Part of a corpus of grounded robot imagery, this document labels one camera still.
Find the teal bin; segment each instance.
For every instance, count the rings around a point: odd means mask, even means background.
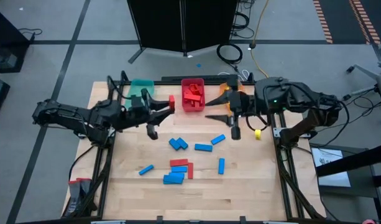
[[[154,94],[154,81],[153,80],[140,80],[135,79],[131,82],[131,87],[129,88],[129,92],[127,97],[131,97],[132,95],[141,96],[141,90],[146,88],[151,96]],[[131,100],[126,100],[124,105],[127,109],[131,107]]]

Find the black partition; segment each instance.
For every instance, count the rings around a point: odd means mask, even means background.
[[[229,42],[238,0],[127,0],[140,47],[187,52]]]
[[[30,41],[0,13],[0,73],[19,72]]]

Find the red container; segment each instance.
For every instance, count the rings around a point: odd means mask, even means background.
[[[185,78],[182,80],[182,107],[185,112],[203,111],[205,107],[205,95],[204,95],[204,80],[202,78]],[[191,84],[197,84],[201,92],[200,106],[195,107],[191,105],[190,101],[185,102],[185,90],[189,89]]]

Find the floor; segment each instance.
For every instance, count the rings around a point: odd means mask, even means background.
[[[251,28],[263,5],[264,1],[256,0]],[[49,0],[47,4],[43,0],[0,0],[0,11],[17,28],[43,29],[36,40],[136,40],[128,6],[123,0]],[[85,19],[78,23],[82,11]],[[259,39],[325,40],[313,2],[305,0],[271,0],[260,26]],[[127,61],[138,51],[138,45],[70,43],[31,45],[21,72],[1,75],[11,90],[0,112],[0,223],[8,219],[39,135],[39,127],[32,125],[31,114],[36,103],[50,98],[54,90],[59,90],[59,102],[85,107],[92,83],[105,80],[106,75],[119,78],[121,70],[125,70],[130,79],[152,80],[162,76],[232,72],[231,67],[216,56],[215,48],[192,52],[192,58],[147,49],[129,64]],[[239,47],[245,52],[239,68],[254,72],[257,80],[263,78],[248,54],[247,45]],[[235,57],[237,53],[223,48],[223,54]],[[345,70],[350,65],[358,63],[379,72],[371,45],[261,44],[255,56],[270,76],[304,82],[315,91],[339,97],[374,84],[357,71],[347,75]],[[58,77],[64,78],[60,89],[59,85],[55,86]],[[377,95],[368,97],[379,101]],[[352,118],[363,111],[355,106],[349,110]],[[344,120],[341,114],[337,123]],[[312,141],[325,143],[337,132],[336,128],[324,131]],[[381,108],[352,123],[332,144],[351,147],[381,144]],[[69,131],[47,130],[16,222],[60,217],[68,170],[77,145],[78,139]],[[381,165],[376,166],[376,170],[381,174]],[[370,199],[324,195],[323,200],[340,220],[361,222],[377,218]]]

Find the metal frame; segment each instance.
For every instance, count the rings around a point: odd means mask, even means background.
[[[116,85],[119,85],[120,91],[123,91],[124,86],[131,85],[131,81],[128,80],[127,76],[125,73],[122,73],[122,78],[124,79],[123,82],[121,81],[114,81]],[[220,85],[223,82],[217,82],[217,81],[205,81],[205,85]],[[249,86],[249,85],[254,85],[253,80],[249,80],[246,82],[242,82],[243,85]],[[181,82],[178,80],[175,81],[155,81],[155,85],[180,85]],[[285,118],[283,114],[279,114],[280,118],[280,124],[281,127],[285,127]],[[275,115],[270,116],[270,120],[272,122],[272,131],[273,128],[276,128],[276,120],[275,120]],[[275,153],[276,153],[276,158],[277,158],[277,165],[283,166],[283,158],[282,158],[282,149],[279,147],[279,139],[273,137],[274,140],[274,146],[275,146]],[[108,189],[108,180],[109,180],[109,173],[110,173],[110,165],[111,165],[111,160],[112,160],[112,153],[114,149],[114,143],[111,145],[111,147],[107,148],[106,150],[108,151],[108,156],[106,156],[106,162],[105,166],[108,166],[108,171],[105,173],[105,177],[102,182],[102,189],[101,189],[101,196],[99,200],[99,205],[98,206],[98,212],[96,216],[93,217],[81,217],[81,218],[64,218],[64,219],[59,219],[59,220],[47,220],[47,221],[41,221],[41,222],[32,222],[32,223],[91,223],[93,221],[101,221],[103,220],[103,212],[104,212],[104,205],[106,203],[106,194],[107,194],[107,189]],[[94,165],[94,171],[93,171],[93,183],[95,183],[96,179],[100,176],[99,171],[101,170],[101,161],[102,161],[102,155],[103,155],[104,149],[98,149],[96,158],[95,158],[95,165]],[[287,156],[287,162],[288,162],[288,169],[290,171],[290,175],[294,183],[297,184],[296,180],[296,172],[295,172],[295,165],[293,162],[293,157],[291,151],[286,151],[286,156]],[[292,215],[292,210],[291,210],[291,205],[290,205],[290,199],[289,199],[289,194],[288,194],[288,189],[287,189],[287,182],[285,179],[280,176],[280,183],[282,186],[282,194],[283,194],[283,202],[284,202],[284,207],[285,207],[285,215],[287,220],[283,222],[293,222],[293,223],[299,223],[299,224],[309,224],[309,223],[332,223],[332,224],[339,224],[339,223],[344,223],[344,224],[356,224],[352,222],[337,222],[337,221],[329,221],[329,220],[324,220],[324,219],[310,219],[310,218],[305,218],[305,215],[303,214],[303,207],[299,201],[298,198],[295,197],[295,203],[296,203],[296,209],[298,213],[298,217],[293,217]],[[239,217],[239,221],[202,221],[202,220],[182,220],[182,221],[163,221],[162,216],[158,216],[156,220],[125,220],[125,223],[150,223],[150,224],[158,224],[158,223],[169,223],[169,224],[184,224],[184,223],[205,223],[205,224],[218,224],[218,223],[225,223],[225,224],[245,224],[245,223],[281,223],[281,222],[262,222],[262,221],[257,221],[257,222],[252,222],[252,221],[246,221],[245,217]]]

